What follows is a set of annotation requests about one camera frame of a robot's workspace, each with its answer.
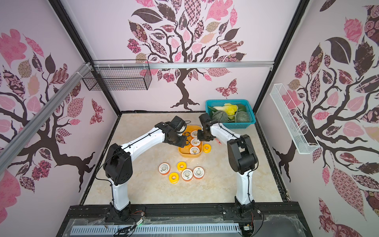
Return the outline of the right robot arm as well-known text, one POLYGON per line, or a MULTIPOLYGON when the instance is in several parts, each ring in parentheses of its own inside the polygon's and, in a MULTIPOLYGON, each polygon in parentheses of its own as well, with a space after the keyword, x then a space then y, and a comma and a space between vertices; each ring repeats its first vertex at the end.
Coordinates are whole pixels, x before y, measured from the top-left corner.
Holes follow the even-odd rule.
POLYGON ((236 212, 242 216, 253 211, 255 201, 252 194, 252 175, 259 161, 250 136, 240 135, 221 123, 209 121, 201 125, 197 138, 200 141, 212 141, 217 138, 227 146, 229 164, 236 173, 236 212))

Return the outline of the yellow plastic storage box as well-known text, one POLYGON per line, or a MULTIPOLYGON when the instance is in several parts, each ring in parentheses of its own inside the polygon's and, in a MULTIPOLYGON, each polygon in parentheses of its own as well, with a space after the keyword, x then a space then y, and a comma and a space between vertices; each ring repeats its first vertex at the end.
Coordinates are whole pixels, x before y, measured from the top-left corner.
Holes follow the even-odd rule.
POLYGON ((199 125, 188 125, 183 136, 186 138, 186 145, 183 148, 178 148, 179 154, 184 158, 199 158, 203 151, 203 142, 194 141, 197 139, 197 131, 200 130, 199 125))

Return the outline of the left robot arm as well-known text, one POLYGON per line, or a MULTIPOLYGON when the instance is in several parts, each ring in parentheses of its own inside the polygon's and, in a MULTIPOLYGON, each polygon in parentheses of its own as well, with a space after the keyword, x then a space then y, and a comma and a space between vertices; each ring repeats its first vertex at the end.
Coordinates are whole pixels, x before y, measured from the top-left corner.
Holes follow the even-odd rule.
POLYGON ((111 207, 117 220, 127 221, 131 217, 127 182, 133 174, 132 162, 159 143, 185 147, 187 138, 182 133, 186 128, 186 122, 176 116, 172 121, 156 124, 149 132, 131 142, 122 145, 114 143, 109 147, 103 169, 111 183, 111 207))

